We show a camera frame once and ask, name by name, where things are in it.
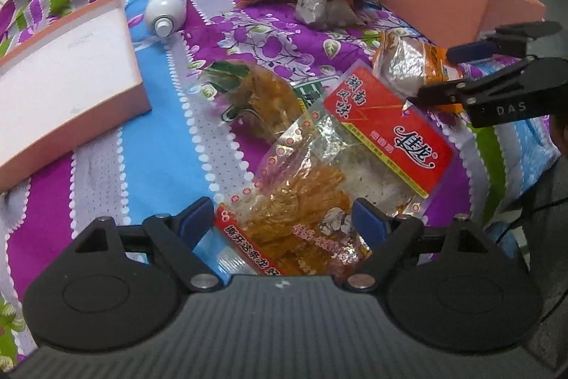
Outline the clear red spicy strips packet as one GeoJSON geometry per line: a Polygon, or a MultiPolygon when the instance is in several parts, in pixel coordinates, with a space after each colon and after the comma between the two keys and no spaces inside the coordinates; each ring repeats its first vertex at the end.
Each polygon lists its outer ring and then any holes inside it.
{"type": "Polygon", "coordinates": [[[453,158],[422,113],[357,66],[279,136],[215,225],[258,274],[344,279],[373,250],[353,202],[419,216],[453,158]]]}

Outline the orange silver snack packet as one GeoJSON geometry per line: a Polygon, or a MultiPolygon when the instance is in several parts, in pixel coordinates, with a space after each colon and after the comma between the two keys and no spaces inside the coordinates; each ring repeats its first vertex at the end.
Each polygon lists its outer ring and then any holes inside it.
{"type": "Polygon", "coordinates": [[[379,33],[373,55],[373,76],[404,97],[415,97],[423,86],[442,84],[465,76],[450,64],[447,50],[419,38],[400,36],[394,30],[379,33]]]}

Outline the pink box lid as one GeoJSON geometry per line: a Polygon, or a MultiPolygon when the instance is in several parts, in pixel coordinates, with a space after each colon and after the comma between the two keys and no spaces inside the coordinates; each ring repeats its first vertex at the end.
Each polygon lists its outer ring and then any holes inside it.
{"type": "Polygon", "coordinates": [[[151,109],[122,0],[55,21],[1,60],[1,189],[151,109]]]}

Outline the green white snack packet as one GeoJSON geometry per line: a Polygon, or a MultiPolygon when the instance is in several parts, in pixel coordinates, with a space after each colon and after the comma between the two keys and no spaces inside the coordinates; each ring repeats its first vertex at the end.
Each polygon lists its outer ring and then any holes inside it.
{"type": "Polygon", "coordinates": [[[215,61],[198,77],[220,122],[273,143],[326,93],[321,81],[290,83],[251,61],[215,61]]]}

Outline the silver brown snack packet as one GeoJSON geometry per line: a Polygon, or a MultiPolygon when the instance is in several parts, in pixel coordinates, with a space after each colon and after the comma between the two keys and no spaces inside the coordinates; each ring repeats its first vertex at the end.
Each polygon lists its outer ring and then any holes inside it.
{"type": "Polygon", "coordinates": [[[346,0],[296,0],[295,17],[316,31],[364,25],[346,0]]]}

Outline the colourful striped floral bedspread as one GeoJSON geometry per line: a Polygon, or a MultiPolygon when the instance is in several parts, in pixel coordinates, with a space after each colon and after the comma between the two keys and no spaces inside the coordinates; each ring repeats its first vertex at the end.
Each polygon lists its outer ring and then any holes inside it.
{"type": "MultiPolygon", "coordinates": [[[[50,23],[96,0],[6,0],[1,7],[1,57],[50,23]]],[[[195,77],[212,61],[258,61],[293,84],[340,77],[371,66],[379,32],[419,36],[386,9],[365,8],[364,25],[315,32],[296,23],[294,7],[239,0],[188,0],[188,18],[173,41],[145,27],[147,0],[125,0],[125,12],[152,110],[114,129],[1,194],[1,371],[35,349],[21,315],[28,285],[96,216],[125,225],[157,212],[176,215],[201,196],[227,201],[252,180],[271,144],[220,121],[195,77]]],[[[542,119],[471,129],[435,123],[458,155],[426,212],[442,226],[458,212],[487,222],[533,186],[559,153],[542,119]]]]}

